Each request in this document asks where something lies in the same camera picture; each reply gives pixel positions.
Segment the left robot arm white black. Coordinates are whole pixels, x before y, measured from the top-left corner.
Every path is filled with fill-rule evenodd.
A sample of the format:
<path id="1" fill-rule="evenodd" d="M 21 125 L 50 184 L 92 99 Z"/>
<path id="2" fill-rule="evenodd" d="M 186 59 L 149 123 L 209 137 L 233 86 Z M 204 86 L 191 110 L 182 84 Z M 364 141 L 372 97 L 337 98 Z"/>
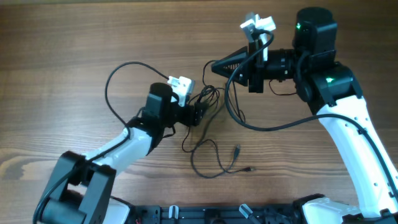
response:
<path id="1" fill-rule="evenodd" d="M 167 138 L 165 129 L 199 124 L 208 103 L 189 103 L 192 85 L 153 83 L 146 105 L 122 133 L 85 155 L 63 153 L 33 214 L 33 223 L 129 223 L 134 207 L 111 195 L 116 177 Z"/>

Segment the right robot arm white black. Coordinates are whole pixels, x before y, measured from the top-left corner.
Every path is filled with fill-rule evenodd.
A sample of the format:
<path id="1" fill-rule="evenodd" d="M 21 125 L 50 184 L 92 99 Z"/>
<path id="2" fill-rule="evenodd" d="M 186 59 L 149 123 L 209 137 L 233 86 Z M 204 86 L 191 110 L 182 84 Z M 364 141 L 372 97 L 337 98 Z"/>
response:
<path id="1" fill-rule="evenodd" d="M 296 15 L 291 49 L 270 50 L 275 23 L 248 15 L 241 29 L 248 46 L 217 60 L 212 71 L 261 93 L 265 80 L 295 83 L 297 95 L 334 141 L 353 182 L 358 206 L 333 202 L 322 194 L 292 204 L 292 223 L 396 223 L 397 170 L 369 117 L 353 72 L 335 59 L 338 25 L 322 7 Z"/>

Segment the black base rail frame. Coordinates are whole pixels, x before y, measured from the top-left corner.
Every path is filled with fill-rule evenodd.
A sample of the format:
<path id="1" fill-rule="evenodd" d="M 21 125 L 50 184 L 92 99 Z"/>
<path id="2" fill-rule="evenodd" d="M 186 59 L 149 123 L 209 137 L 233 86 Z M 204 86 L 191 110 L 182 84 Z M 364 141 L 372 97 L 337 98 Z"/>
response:
<path id="1" fill-rule="evenodd" d="M 302 223 L 291 204 L 250 206 L 248 215 L 234 207 L 169 207 L 134 206 L 127 223 L 133 224 L 191 224 L 191 223 Z"/>

